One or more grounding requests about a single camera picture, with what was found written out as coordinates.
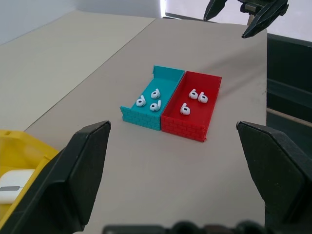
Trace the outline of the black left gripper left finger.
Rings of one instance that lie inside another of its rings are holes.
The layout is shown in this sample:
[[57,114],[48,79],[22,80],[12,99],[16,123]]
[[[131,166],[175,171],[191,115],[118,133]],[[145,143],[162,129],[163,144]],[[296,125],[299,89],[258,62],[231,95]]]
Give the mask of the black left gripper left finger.
[[2,234],[73,234],[88,224],[102,179],[111,123],[83,127],[44,166]]

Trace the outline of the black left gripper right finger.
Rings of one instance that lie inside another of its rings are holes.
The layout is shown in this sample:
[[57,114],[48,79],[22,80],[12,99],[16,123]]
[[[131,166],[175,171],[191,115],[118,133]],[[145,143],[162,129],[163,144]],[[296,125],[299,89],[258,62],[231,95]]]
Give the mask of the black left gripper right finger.
[[239,121],[236,129],[274,234],[312,232],[312,160],[284,132]]

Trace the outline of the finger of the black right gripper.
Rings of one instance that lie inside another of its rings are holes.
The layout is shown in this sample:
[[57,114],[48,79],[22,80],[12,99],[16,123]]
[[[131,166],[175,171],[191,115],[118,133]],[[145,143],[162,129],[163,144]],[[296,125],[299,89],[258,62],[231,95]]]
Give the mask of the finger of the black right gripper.
[[254,19],[248,25],[242,38],[250,38],[269,27],[279,16],[283,16],[289,7],[288,0],[267,0],[267,4],[253,15]]
[[225,7],[226,1],[227,0],[210,0],[206,7],[203,20],[208,21],[217,16]]

